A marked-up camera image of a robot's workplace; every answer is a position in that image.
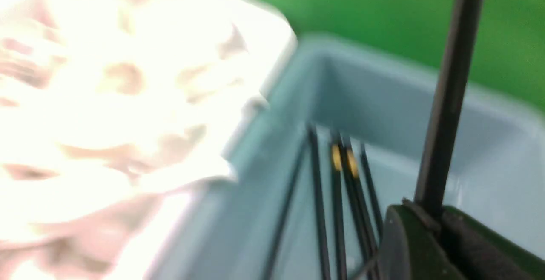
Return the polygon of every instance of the green background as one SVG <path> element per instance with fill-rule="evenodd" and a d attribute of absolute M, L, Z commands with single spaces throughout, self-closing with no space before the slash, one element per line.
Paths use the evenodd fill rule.
<path fill-rule="evenodd" d="M 453 0 L 262 0 L 297 34 L 328 31 L 439 67 Z M 545 0 L 485 0 L 470 80 L 545 112 Z"/>

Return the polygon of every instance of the yellow tip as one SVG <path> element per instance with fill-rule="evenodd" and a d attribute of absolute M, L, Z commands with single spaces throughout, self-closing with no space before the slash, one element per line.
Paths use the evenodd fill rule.
<path fill-rule="evenodd" d="M 335 170 L 341 171 L 341 152 L 338 145 L 331 147 L 331 157 L 333 158 L 333 166 Z"/>
<path fill-rule="evenodd" d="M 358 165 L 356 164 L 356 158 L 352 150 L 348 150 L 348 165 L 350 165 L 350 171 L 355 179 L 359 179 Z"/>

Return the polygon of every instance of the black metal rod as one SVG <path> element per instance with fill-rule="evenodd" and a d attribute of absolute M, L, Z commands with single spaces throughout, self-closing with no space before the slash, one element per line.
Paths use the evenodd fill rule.
<path fill-rule="evenodd" d="M 327 250 L 327 232 L 325 229 L 324 198 L 321 190 L 320 155 L 318 137 L 314 127 L 308 127 L 308 139 L 311 146 L 312 177 L 314 179 L 314 202 L 316 207 L 316 224 L 318 228 L 318 245 L 320 248 L 321 277 L 323 280 L 331 279 L 329 268 L 329 251 Z"/>
<path fill-rule="evenodd" d="M 295 192 L 295 187 L 297 185 L 298 177 L 300 176 L 301 164 L 305 156 L 306 146 L 307 146 L 307 141 L 303 140 L 301 143 L 301 148 L 299 149 L 299 152 L 298 152 L 297 160 L 295 161 L 295 165 L 292 170 L 290 184 L 288 185 L 286 198 L 284 199 L 284 206 L 282 206 L 282 211 L 280 212 L 280 219 L 278 223 L 276 224 L 275 234 L 272 240 L 272 248 L 270 250 L 270 254 L 267 259 L 267 264 L 265 265 L 263 280 L 271 280 L 274 276 L 274 268 L 276 266 L 276 259 L 278 257 L 278 251 L 280 249 L 282 236 L 284 235 L 284 229 L 286 227 L 286 222 L 288 220 L 288 214 L 290 212 L 290 205 L 292 204 L 293 193 Z"/>
<path fill-rule="evenodd" d="M 373 183 L 373 177 L 371 176 L 371 169 L 369 167 L 369 161 L 367 160 L 367 153 L 365 151 L 364 143 L 361 143 L 360 147 L 361 147 L 361 153 L 360 153 L 361 166 L 365 174 L 365 182 L 367 185 L 367 190 L 369 191 L 371 208 L 373 208 L 376 231 L 378 233 L 379 239 L 382 239 L 382 227 L 383 227 L 382 213 L 380 213 L 380 205 L 378 203 L 378 197 L 376 196 L 376 191 L 375 191 L 375 187 Z"/>
<path fill-rule="evenodd" d="M 377 253 L 378 248 L 376 246 L 376 239 L 373 232 L 373 225 L 371 224 L 369 210 L 367 208 L 367 203 L 365 201 L 364 191 L 361 186 L 360 175 L 358 173 L 358 164 L 356 162 L 356 158 L 354 157 L 354 152 L 352 151 L 352 147 L 349 141 L 346 144 L 343 144 L 342 158 L 344 158 L 344 160 L 346 161 L 346 165 L 344 166 L 344 168 L 346 170 L 345 175 L 349 177 L 347 183 L 352 184 L 351 187 L 356 197 L 356 204 L 358 207 L 360 218 L 362 220 L 362 224 L 363 224 L 362 231 L 365 234 L 365 238 L 367 240 L 366 244 L 368 248 L 367 249 L 368 257 L 366 257 L 365 260 L 366 262 L 368 262 Z M 371 280 L 378 279 L 378 269 L 373 268 L 370 271 L 370 279 Z"/>
<path fill-rule="evenodd" d="M 462 111 L 483 0 L 455 0 L 414 201 L 433 217 L 442 199 Z"/>
<path fill-rule="evenodd" d="M 341 151 L 331 145 L 331 185 L 333 188 L 333 220 L 335 222 L 335 246 L 337 250 L 337 274 L 339 280 L 347 280 L 346 247 L 344 245 L 344 218 L 342 204 Z"/>

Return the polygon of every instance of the plastic container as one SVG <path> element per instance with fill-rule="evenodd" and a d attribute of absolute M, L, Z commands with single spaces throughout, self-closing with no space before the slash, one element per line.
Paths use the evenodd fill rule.
<path fill-rule="evenodd" d="M 202 233 L 197 228 L 203 228 L 201 221 L 207 217 L 197 214 L 194 228 L 180 235 L 157 279 L 173 275 L 192 280 L 260 278 L 307 121 L 339 129 L 366 143 L 383 213 L 403 197 L 412 198 L 435 74 L 432 69 L 333 37 L 303 39 L 269 95 L 270 109 L 257 116 L 231 155 L 240 184 L 209 194 L 224 208 L 202 239 L 206 242 L 191 243 L 192 237 Z M 334 271 L 330 171 L 324 133 L 321 135 L 323 197 Z M 537 113 L 470 85 L 444 203 L 545 257 L 541 238 L 545 229 L 544 139 L 543 119 Z M 278 279 L 319 279 L 309 160 L 307 156 L 282 240 Z M 348 206 L 344 217 L 350 276 L 361 257 L 356 234 L 350 229 Z"/>

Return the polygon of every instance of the black pole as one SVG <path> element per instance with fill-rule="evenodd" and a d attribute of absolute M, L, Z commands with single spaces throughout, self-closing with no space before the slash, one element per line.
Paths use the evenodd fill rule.
<path fill-rule="evenodd" d="M 414 201 L 441 213 L 483 0 L 455 0 Z"/>

